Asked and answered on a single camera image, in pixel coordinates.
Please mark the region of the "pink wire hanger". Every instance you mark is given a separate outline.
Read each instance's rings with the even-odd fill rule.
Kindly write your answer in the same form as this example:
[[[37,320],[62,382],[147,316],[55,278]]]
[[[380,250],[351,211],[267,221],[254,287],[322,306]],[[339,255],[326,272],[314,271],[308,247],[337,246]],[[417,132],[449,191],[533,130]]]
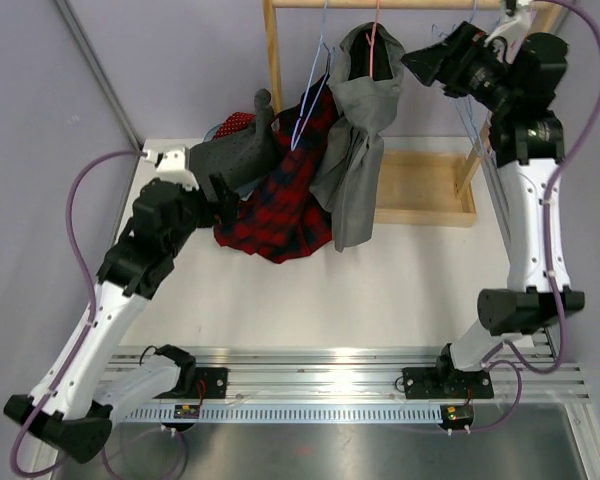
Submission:
[[[367,42],[369,45],[369,77],[375,79],[375,46],[376,36],[379,25],[379,16],[381,10],[381,0],[377,0],[375,3],[374,21],[371,27],[371,32],[367,35]]]

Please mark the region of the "wooden clothes rack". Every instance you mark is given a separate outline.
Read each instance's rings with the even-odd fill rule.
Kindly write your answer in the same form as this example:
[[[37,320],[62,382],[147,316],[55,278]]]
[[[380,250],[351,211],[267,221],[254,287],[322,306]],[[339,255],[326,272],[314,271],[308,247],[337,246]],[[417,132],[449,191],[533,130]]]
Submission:
[[[497,10],[503,1],[264,1],[263,17],[274,109],[284,108],[276,11],[331,6],[339,9]],[[477,147],[427,153],[422,147],[388,150],[380,172],[375,220],[386,224],[472,226],[477,218],[471,182],[481,164]]]

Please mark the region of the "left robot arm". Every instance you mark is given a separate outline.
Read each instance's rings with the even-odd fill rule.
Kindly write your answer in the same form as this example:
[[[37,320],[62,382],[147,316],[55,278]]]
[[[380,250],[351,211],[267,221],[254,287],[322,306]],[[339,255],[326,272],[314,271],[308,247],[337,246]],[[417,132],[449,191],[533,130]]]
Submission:
[[[7,417],[27,433],[84,464],[106,444],[114,427],[153,398],[197,395],[196,359],[173,345],[107,387],[99,382],[129,326],[146,309],[175,258],[198,228],[236,216],[240,197],[219,174],[215,192],[152,179],[96,274],[92,298],[49,373],[27,395],[13,395]]]

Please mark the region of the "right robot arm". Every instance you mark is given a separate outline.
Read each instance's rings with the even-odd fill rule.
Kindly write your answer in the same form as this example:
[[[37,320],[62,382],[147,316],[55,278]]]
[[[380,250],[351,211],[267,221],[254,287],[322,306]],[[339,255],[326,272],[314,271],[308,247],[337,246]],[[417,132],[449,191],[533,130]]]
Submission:
[[[409,400],[493,398],[487,365],[498,350],[585,305],[562,258],[555,175],[565,164],[564,131],[550,108],[567,70],[568,46],[553,34],[533,33],[508,62],[508,45],[504,33],[462,22],[444,40],[402,58],[423,85],[439,82],[445,95],[471,96],[489,110],[509,228],[506,287],[479,293],[477,320],[434,365],[403,369]]]

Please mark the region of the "dark grey dotted skirt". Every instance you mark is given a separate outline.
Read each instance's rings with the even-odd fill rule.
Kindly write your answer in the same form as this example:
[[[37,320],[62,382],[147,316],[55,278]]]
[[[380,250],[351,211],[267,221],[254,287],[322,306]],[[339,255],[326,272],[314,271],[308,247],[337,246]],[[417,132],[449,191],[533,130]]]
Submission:
[[[210,200],[216,199],[210,176],[221,174],[229,188],[236,191],[266,176],[280,163],[270,128],[274,110],[266,89],[255,93],[255,119],[245,130],[216,140],[194,145],[188,168]]]

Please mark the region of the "red white-dotted skirt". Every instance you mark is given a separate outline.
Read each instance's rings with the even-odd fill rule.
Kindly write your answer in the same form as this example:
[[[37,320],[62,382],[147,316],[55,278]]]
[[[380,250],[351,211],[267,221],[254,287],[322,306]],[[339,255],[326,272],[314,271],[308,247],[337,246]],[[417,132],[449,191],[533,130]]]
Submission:
[[[235,112],[231,114],[216,130],[212,139],[220,139],[245,130],[256,118],[255,114]]]

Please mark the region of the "red plaid skirt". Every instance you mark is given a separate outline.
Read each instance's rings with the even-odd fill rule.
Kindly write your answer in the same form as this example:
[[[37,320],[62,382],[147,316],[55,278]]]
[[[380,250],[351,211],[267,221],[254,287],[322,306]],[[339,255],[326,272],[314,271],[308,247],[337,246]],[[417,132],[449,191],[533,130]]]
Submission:
[[[328,87],[313,86],[307,101],[315,107],[295,149],[291,139],[300,107],[282,111],[271,122],[282,160],[242,202],[236,221],[214,227],[220,246],[281,264],[308,257],[332,240],[331,215],[310,192],[310,185],[339,114]]]

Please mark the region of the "aluminium corner post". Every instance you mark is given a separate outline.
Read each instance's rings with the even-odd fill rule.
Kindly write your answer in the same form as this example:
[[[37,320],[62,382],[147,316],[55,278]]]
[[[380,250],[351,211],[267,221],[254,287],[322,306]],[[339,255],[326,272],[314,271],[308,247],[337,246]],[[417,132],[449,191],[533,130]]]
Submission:
[[[67,0],[52,0],[51,3],[72,37],[76,48],[85,61],[93,80],[104,96],[104,99],[125,138],[134,150],[139,151],[143,141],[119,100],[83,25],[71,5],[71,2]]]

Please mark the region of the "teal plastic bin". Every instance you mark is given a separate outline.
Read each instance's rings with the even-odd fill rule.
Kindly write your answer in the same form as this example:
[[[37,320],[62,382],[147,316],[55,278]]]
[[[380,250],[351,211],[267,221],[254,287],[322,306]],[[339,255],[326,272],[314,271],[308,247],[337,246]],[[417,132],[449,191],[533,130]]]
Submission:
[[[223,124],[218,124],[212,127],[205,135],[203,141],[208,142],[214,139],[221,138],[224,135],[223,133]]]

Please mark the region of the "aluminium rail base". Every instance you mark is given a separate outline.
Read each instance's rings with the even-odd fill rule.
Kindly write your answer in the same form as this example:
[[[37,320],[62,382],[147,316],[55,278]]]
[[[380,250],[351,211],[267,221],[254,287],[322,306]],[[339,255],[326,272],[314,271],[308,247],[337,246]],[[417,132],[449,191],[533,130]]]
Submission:
[[[537,375],[505,352],[491,370],[444,393],[420,378],[431,357],[410,349],[332,349],[296,352],[192,352],[199,376],[184,395],[151,392],[134,400],[127,422],[165,424],[362,423],[440,424],[443,410],[514,403],[587,403],[580,369],[566,364]]]

